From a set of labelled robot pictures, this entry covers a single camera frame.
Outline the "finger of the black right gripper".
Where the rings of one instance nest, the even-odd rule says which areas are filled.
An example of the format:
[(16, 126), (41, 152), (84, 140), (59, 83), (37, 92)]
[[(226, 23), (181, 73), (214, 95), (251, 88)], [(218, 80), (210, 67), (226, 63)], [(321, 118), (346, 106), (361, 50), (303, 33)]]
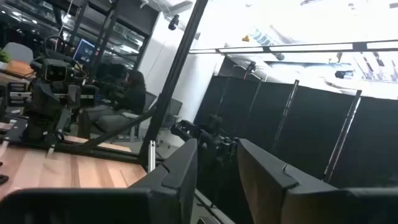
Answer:
[(58, 131), (57, 131), (57, 124), (60, 118), (60, 110), (54, 111), (53, 118), (49, 124), (49, 128), (47, 131), (47, 137), (45, 138), (47, 145), (48, 145), (48, 151), (47, 151), (47, 156), (52, 156), (55, 146), (58, 143)]
[(72, 115), (72, 112), (68, 108), (64, 108), (62, 110), (60, 120), (58, 122), (58, 138), (61, 142), (65, 140), (63, 131), (65, 129), (65, 126), (70, 121), (71, 115)]

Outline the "blue computer monitor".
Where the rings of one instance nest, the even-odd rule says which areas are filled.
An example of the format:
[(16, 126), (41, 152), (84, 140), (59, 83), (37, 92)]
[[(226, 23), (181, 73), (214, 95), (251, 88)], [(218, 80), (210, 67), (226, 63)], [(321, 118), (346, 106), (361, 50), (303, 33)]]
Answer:
[(85, 39), (81, 39), (77, 48), (75, 49), (75, 53), (73, 55), (73, 59), (78, 63), (89, 66), (91, 56), (95, 52), (95, 46)]

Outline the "black partition panel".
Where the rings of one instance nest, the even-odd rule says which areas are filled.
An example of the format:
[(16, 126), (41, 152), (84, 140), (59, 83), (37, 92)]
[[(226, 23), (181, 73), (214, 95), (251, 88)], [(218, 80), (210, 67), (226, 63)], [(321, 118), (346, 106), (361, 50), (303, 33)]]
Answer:
[(284, 162), (323, 178), (353, 95), (300, 86), (274, 149)]
[(252, 80), (213, 76), (194, 123), (205, 124), (213, 114), (223, 119), (220, 134), (230, 138), (242, 137), (258, 84)]
[(273, 145), (293, 84), (261, 84), (246, 122), (244, 138), (266, 151)]
[(398, 187), (398, 100), (361, 99), (330, 183)]

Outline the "silver aluminium post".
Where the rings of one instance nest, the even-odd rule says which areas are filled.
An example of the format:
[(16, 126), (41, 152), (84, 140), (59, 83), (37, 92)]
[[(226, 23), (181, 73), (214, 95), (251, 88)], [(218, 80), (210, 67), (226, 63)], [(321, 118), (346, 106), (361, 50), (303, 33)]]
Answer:
[(156, 163), (156, 150), (155, 141), (150, 141), (149, 143), (149, 153), (148, 153), (148, 172), (152, 172), (155, 169)]

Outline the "grey office chair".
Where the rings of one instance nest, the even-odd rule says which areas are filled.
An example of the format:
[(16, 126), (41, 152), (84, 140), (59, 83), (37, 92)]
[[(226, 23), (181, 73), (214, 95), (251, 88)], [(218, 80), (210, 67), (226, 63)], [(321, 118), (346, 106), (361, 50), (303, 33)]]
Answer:
[[(146, 92), (146, 103), (144, 105), (144, 112), (147, 112), (149, 109), (151, 109), (151, 107), (155, 104), (156, 99), (157, 99), (156, 95), (149, 93), (148, 91)], [(122, 112), (122, 115), (129, 119), (135, 119), (139, 116), (138, 114), (134, 114), (133, 112), (130, 111)], [(141, 124), (138, 123), (137, 125), (131, 128), (130, 137), (129, 137), (131, 142), (135, 142), (140, 139), (139, 135), (140, 125)]]

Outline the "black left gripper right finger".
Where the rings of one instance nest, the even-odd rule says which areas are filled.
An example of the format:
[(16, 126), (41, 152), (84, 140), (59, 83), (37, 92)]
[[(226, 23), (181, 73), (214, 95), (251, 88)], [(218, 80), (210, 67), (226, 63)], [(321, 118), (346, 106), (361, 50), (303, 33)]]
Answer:
[(338, 189), (247, 139), (238, 171), (254, 224), (398, 224), (398, 188)]

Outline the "black frame post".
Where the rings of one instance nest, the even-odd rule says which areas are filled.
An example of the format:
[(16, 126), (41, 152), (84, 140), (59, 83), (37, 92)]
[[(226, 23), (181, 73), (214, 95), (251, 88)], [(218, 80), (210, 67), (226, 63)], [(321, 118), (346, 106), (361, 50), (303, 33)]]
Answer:
[(167, 107), (174, 93), (183, 65), (187, 59), (188, 52), (194, 40), (195, 34), (198, 29), (198, 25), (201, 21), (207, 3), (208, 0), (196, 1), (190, 19), (186, 26), (186, 30), (183, 34), (180, 45), (177, 49), (174, 60), (171, 64), (169, 74), (167, 76), (164, 87), (159, 96), (157, 105), (153, 107), (154, 110), (153, 112), (150, 113), (151, 120), (149, 128), (146, 132), (144, 141), (139, 151), (139, 161), (143, 166), (147, 166), (149, 163), (148, 159), (149, 159), (150, 141), (155, 139), (157, 133), (160, 130), (160, 125), (162, 124)]
[(114, 31), (114, 25), (118, 19), (118, 14), (120, 10), (120, 3), (123, 0), (110, 0), (111, 7), (106, 12), (106, 16), (104, 22), (101, 25), (101, 29), (99, 31), (99, 36), (95, 43), (94, 51), (91, 56), (91, 67), (90, 67), (90, 78), (93, 78), (93, 75), (96, 73), (100, 63), (104, 51), (106, 49), (106, 45), (108, 43), (111, 34)]

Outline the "person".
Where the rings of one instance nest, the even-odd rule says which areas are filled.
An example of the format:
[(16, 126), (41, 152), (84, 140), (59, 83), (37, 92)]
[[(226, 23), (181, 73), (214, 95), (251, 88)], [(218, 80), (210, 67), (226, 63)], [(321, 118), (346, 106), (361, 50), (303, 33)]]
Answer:
[(138, 70), (128, 70), (124, 89), (118, 93), (114, 106), (98, 105), (84, 109), (78, 117), (78, 137), (90, 138), (94, 128), (102, 133), (119, 129), (130, 121), (123, 112), (142, 115), (146, 103), (146, 84), (143, 74)]

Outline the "black table frame rail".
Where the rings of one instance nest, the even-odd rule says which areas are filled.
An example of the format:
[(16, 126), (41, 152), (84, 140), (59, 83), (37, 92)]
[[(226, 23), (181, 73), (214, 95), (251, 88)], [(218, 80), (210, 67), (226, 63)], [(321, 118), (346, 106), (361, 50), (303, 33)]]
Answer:
[[(20, 141), (14, 141), (11, 140), (10, 138), (1, 137), (0, 143), (4, 142), (8, 142), (10, 146), (23, 147), (29, 149), (40, 149), (46, 151), (49, 148), (49, 147), (27, 144)], [(103, 147), (103, 146), (95, 146), (92, 149), (77, 149), (77, 147), (78, 144), (76, 142), (66, 140), (65, 144), (61, 143), (55, 146), (55, 152), (62, 152), (67, 154), (79, 155), (79, 156), (87, 156), (98, 159), (108, 159), (112, 161), (143, 165), (143, 162), (141, 161), (138, 153), (120, 151), (117, 149), (111, 149), (109, 147)]]

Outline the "wooden desk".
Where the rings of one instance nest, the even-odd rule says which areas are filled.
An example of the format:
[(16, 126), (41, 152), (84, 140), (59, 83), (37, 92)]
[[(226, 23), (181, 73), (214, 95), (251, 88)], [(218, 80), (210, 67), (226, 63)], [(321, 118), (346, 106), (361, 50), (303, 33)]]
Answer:
[(29, 63), (19, 61), (19, 60), (10, 60), (6, 65), (6, 70), (20, 77), (30, 77), (35, 75), (34, 70), (30, 67)]

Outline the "silver partition pole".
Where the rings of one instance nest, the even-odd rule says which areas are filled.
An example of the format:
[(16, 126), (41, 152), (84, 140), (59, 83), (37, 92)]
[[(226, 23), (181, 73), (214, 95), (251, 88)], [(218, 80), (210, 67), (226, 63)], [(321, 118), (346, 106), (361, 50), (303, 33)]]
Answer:
[(284, 128), (284, 123), (285, 123), (285, 121), (286, 121), (286, 119), (287, 119), (287, 117), (288, 117), (291, 104), (292, 104), (292, 102), (293, 102), (293, 100), (294, 100), (294, 98), (295, 98), (297, 89), (298, 89), (298, 87), (299, 87), (299, 82), (300, 82), (299, 80), (295, 80), (295, 81), (294, 81), (294, 85), (293, 85), (292, 91), (290, 92), (290, 95), (289, 95), (289, 97), (288, 97), (288, 99), (287, 99), (287, 102), (286, 102), (286, 104), (285, 104), (284, 111), (283, 111), (283, 113), (282, 113), (282, 118), (281, 118), (281, 120), (280, 120), (278, 129), (277, 129), (277, 132), (276, 132), (276, 134), (275, 134), (274, 142), (273, 142), (273, 145), (272, 145), (272, 150), (273, 150), (273, 151), (275, 151), (276, 148), (277, 148), (277, 144), (278, 144), (278, 142), (279, 142), (280, 135), (281, 135), (282, 130), (283, 130), (283, 128)]
[(336, 167), (339, 156), (340, 156), (343, 146), (345, 144), (347, 135), (349, 133), (349, 129), (353, 122), (356, 110), (358, 109), (358, 106), (361, 102), (361, 94), (362, 94), (362, 91), (358, 90), (354, 96), (354, 99), (351, 103), (348, 114), (346, 115), (345, 121), (343, 123), (340, 134), (338, 136), (338, 139), (336, 141), (336, 144), (335, 144), (333, 151), (331, 153), (331, 156), (329, 158), (328, 165), (326, 166), (326, 169), (324, 171), (323, 178), (322, 178), (323, 182), (329, 183), (331, 180), (333, 171)]

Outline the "black frame brace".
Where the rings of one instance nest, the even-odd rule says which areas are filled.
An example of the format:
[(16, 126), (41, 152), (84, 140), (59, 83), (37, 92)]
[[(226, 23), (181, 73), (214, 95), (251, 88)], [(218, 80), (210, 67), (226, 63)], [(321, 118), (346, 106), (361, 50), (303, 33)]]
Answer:
[(154, 106), (152, 109), (147, 111), (146, 113), (139, 115), (137, 118), (130, 120), (128, 123), (122, 125), (121, 127), (108, 131), (97, 137), (96, 139), (90, 139), (85, 142), (72, 142), (71, 144), (67, 144), (66, 140), (70, 138), (66, 138), (64, 142), (60, 143), (58, 147), (62, 150), (76, 151), (76, 152), (91, 152), (91, 151), (101, 151), (101, 152), (109, 152), (109, 153), (125, 153), (127, 151), (123, 150), (123, 146), (118, 146), (110, 143), (105, 143), (106, 140), (111, 139), (112, 137), (121, 134), (122, 132), (137, 126), (139, 123), (153, 117), (155, 115), (157, 108)]

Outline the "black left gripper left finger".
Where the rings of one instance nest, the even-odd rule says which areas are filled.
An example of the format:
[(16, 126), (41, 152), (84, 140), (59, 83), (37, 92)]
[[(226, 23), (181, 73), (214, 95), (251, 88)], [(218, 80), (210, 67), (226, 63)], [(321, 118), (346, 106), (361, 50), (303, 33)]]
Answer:
[(190, 224), (197, 140), (125, 189), (26, 189), (0, 201), (0, 224)]

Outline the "overhead light bar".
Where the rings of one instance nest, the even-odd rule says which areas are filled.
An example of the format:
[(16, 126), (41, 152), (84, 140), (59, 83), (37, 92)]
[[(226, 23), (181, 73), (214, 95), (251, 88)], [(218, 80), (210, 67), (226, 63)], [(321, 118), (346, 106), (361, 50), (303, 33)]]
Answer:
[(191, 49), (190, 54), (284, 54), (331, 52), (396, 52), (398, 39), (369, 42), (329, 44), (268, 45), (262, 47), (229, 47), (220, 49)]

